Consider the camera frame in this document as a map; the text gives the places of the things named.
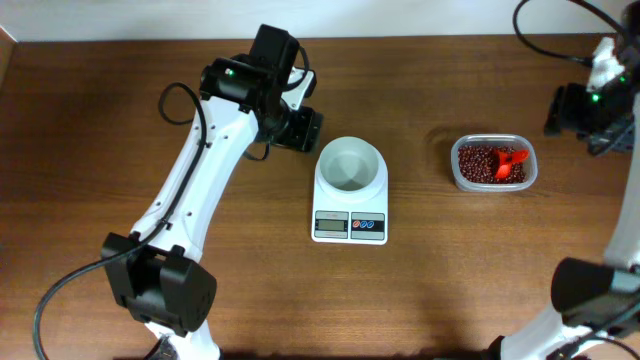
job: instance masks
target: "plastic container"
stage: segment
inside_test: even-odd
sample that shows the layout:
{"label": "plastic container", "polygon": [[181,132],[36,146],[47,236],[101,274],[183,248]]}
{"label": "plastic container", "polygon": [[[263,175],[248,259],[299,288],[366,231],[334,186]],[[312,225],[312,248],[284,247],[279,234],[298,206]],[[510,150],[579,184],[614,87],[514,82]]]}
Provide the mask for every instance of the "plastic container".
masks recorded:
{"label": "plastic container", "polygon": [[[523,170],[526,173],[524,182],[520,184],[481,184],[467,180],[460,173],[458,164],[458,149],[462,146],[512,146],[516,151],[529,150],[529,158],[523,163]],[[538,177],[538,161],[533,146],[527,139],[518,135],[509,134],[477,134],[461,137],[451,148],[451,168],[456,179],[456,185],[463,191],[476,192],[507,192],[520,191],[528,188]]]}

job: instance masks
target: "wooden tabletop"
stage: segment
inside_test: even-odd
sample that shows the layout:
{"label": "wooden tabletop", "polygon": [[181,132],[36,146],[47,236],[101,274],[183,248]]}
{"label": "wooden tabletop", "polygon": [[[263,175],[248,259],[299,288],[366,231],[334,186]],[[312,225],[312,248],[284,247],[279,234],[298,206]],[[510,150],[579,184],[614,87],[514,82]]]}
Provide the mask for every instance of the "wooden tabletop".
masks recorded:
{"label": "wooden tabletop", "polygon": [[[538,37],[589,54],[599,37]],[[618,217],[630,156],[591,158],[542,127],[555,89],[588,70],[512,36],[302,40],[325,116],[320,148],[373,144],[389,169],[385,246],[314,243],[319,152],[241,160],[211,222],[201,264],[218,280],[208,317],[226,351],[411,355],[479,350],[549,302],[566,256],[599,262]],[[19,44],[0,93],[0,357],[32,359],[47,288],[127,234],[165,181],[188,127],[156,104],[179,80],[198,87],[217,57],[250,41]],[[192,114],[185,97],[176,114]],[[534,146],[526,191],[476,194],[452,181],[461,136],[511,133]],[[69,284],[43,320],[52,359],[144,355],[155,339],[113,301],[104,271]],[[640,347],[637,336],[629,340]],[[599,358],[623,358],[608,346]]]}

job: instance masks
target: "black cable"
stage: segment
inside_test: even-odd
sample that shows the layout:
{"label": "black cable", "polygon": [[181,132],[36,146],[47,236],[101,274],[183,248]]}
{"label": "black cable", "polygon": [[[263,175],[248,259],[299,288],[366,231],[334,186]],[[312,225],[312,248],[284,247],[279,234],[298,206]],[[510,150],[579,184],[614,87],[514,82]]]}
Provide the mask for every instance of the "black cable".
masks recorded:
{"label": "black cable", "polygon": [[565,344],[558,348],[556,351],[551,353],[547,359],[570,359],[573,357],[576,351],[580,348],[582,344],[587,341],[594,340],[599,337],[598,333],[601,331],[607,331],[608,329],[629,320],[634,317],[635,314],[640,311],[640,300],[633,302],[629,305],[624,311],[620,312],[618,315],[612,317],[611,319],[605,321],[604,324],[597,326],[586,335],[580,336],[575,341],[572,341],[568,344]]}
{"label": "black cable", "polygon": [[167,115],[167,113],[165,113],[165,111],[164,111],[164,103],[167,101],[167,96],[169,96],[169,93],[171,92],[171,90],[173,90],[174,87],[179,86],[179,85],[176,85],[176,84],[181,84],[181,83],[170,84],[164,90],[162,90],[162,93],[160,94],[160,99],[158,100],[158,112],[160,113],[160,116],[162,116],[162,119],[164,121],[168,122],[171,125],[186,125],[186,124],[189,124],[189,123],[193,122],[193,118],[176,121],[176,120],[171,119],[169,117],[169,115]]}
{"label": "black cable", "polygon": [[300,55],[302,55],[302,61],[304,63],[304,72],[302,73],[302,77],[297,81],[292,82],[291,84],[287,84],[287,86],[285,86],[284,88],[284,92],[291,91],[297,88],[298,86],[300,86],[300,84],[302,84],[304,79],[307,77],[307,73],[309,72],[309,68],[311,65],[309,64],[309,57],[307,56],[307,51],[302,46],[300,46]]}
{"label": "black cable", "polygon": [[635,360],[640,360],[640,355],[638,355],[638,353],[633,350],[630,346],[618,341],[618,340],[613,340],[613,339],[609,339],[606,337],[601,337],[601,336],[596,336],[594,337],[594,340],[600,340],[600,341],[604,341],[607,342],[609,344],[615,345],[619,348],[621,348],[622,350],[626,351],[627,353],[629,353],[629,355],[631,355],[632,358],[634,358]]}
{"label": "black cable", "polygon": [[530,42],[529,40],[527,40],[526,37],[524,37],[524,35],[522,34],[522,32],[520,32],[520,27],[518,26],[518,15],[520,14],[520,10],[522,9],[522,7],[528,3],[530,0],[522,0],[518,6],[516,6],[516,10],[513,12],[513,29],[516,32],[516,36],[518,37],[518,40],[520,40],[523,44],[525,44],[528,48],[530,48],[531,50],[545,55],[545,56],[550,56],[553,58],[557,58],[557,59],[562,59],[562,60],[568,60],[568,61],[573,61],[575,63],[578,63],[580,65],[586,66],[586,67],[591,67],[592,63],[593,63],[593,59],[591,57],[578,57],[578,56],[571,56],[571,55],[563,55],[563,54],[558,54],[555,52],[551,52],[548,50],[544,50],[542,48],[537,47],[536,45],[534,45],[532,42]]}
{"label": "black cable", "polygon": [[616,147],[621,141],[622,139],[625,138],[625,136],[627,136],[627,134],[633,130],[633,127],[635,126],[635,123],[633,121],[631,121],[631,123],[629,125],[627,125],[627,127],[625,127],[624,129],[620,130],[618,132],[618,135],[615,136],[613,139],[610,139],[609,142],[604,145],[601,146],[599,148],[595,148],[592,146],[589,146],[589,153],[595,157],[598,156],[602,156],[606,153],[608,153],[609,151],[611,151],[611,149],[613,149],[614,147]]}
{"label": "black cable", "polygon": [[174,210],[176,209],[176,207],[178,206],[178,203],[180,202],[180,198],[182,197],[182,195],[184,194],[185,189],[187,188],[187,185],[189,183],[189,179],[191,178],[191,176],[193,175],[193,172],[195,171],[196,166],[198,165],[198,162],[200,161],[200,157],[202,156],[202,153],[204,152],[204,148],[205,145],[207,143],[207,123],[205,121],[204,118],[204,111],[202,110],[202,105],[200,105],[200,100],[198,99],[198,96],[193,92],[193,90],[191,90],[187,85],[180,83],[180,82],[176,82],[176,83],[172,83],[169,86],[167,86],[167,88],[162,92],[162,95],[160,96],[160,102],[158,103],[158,109],[160,110],[160,115],[163,117],[163,119],[167,120],[169,123],[171,124],[176,124],[176,125],[181,125],[181,124],[186,124],[187,122],[178,122],[178,121],[173,121],[171,119],[169,119],[166,114],[164,113],[164,100],[166,99],[167,93],[175,88],[175,87],[179,87],[181,89],[183,89],[184,91],[187,92],[187,94],[189,94],[189,96],[191,97],[191,100],[193,100],[193,103],[196,106],[196,110],[198,112],[198,117],[200,118],[200,124],[201,124],[201,129],[202,131],[200,132],[200,142],[198,143],[198,149],[196,150],[195,155],[193,156],[193,159],[191,160],[191,164],[189,165],[189,168],[187,169],[187,172],[184,174],[184,177],[182,178],[182,181],[180,183],[180,186],[178,187],[178,190],[176,191],[175,196],[173,197],[173,200],[171,201],[171,204],[169,205],[169,207],[167,208],[167,211],[165,212],[165,214],[162,216],[162,218],[160,218],[160,220],[158,221],[158,224],[156,225],[156,227],[151,231],[151,233],[144,238],[143,240],[140,241],[140,243],[133,249],[121,252],[119,254],[115,254],[113,256],[110,256],[108,258],[93,262],[89,265],[85,265],[67,275],[65,275],[64,277],[62,277],[60,280],[58,280],[55,284],[53,284],[53,286],[51,286],[49,288],[49,290],[47,290],[47,292],[44,294],[44,296],[42,297],[42,299],[40,299],[40,302],[38,303],[38,306],[36,307],[36,312],[35,315],[33,317],[33,329],[32,329],[32,336],[33,336],[33,346],[35,347],[35,351],[36,354],[38,355],[38,358],[40,360],[47,360],[49,359],[47,357],[47,354],[44,351],[44,347],[42,345],[42,337],[40,335],[40,322],[42,320],[42,314],[44,312],[44,308],[45,306],[47,306],[47,303],[49,302],[49,300],[51,300],[51,298],[53,297],[53,295],[55,295],[56,292],[58,292],[58,290],[60,290],[63,286],[65,286],[66,284],[68,284],[70,281],[72,281],[73,279],[82,276],[92,270],[98,269],[100,267],[103,267],[105,265],[108,265],[110,263],[116,262],[124,257],[130,256],[140,250],[142,250],[142,248],[144,248],[146,245],[148,245],[151,240],[153,240],[166,226],[166,224],[169,222],[169,218],[171,218],[171,215],[173,215]]}
{"label": "black cable", "polygon": [[[563,59],[563,60],[569,60],[587,67],[591,67],[593,65],[592,57],[577,57],[577,56],[563,55],[563,54],[547,51],[537,47],[536,45],[531,43],[529,40],[527,40],[527,38],[525,38],[524,35],[522,35],[522,33],[520,32],[520,27],[518,26],[518,14],[520,13],[520,10],[522,9],[522,7],[529,1],[530,0],[522,0],[518,4],[518,6],[516,6],[516,10],[513,12],[513,29],[515,30],[516,36],[518,37],[518,39],[527,47],[529,47],[533,51],[540,53],[542,55],[551,56],[551,57]],[[629,32],[625,30],[625,28],[622,27],[622,25],[618,24],[617,21],[613,20],[604,11],[598,9],[596,6],[584,0],[567,0],[567,1],[574,3],[585,10],[588,10],[593,15],[600,18],[600,20],[606,22],[609,26],[611,26],[611,28],[613,28],[618,34],[620,34],[624,38],[626,44],[631,45],[635,47],[636,50],[640,51],[640,43],[638,43],[636,38],[633,37],[631,34],[629,34]]]}

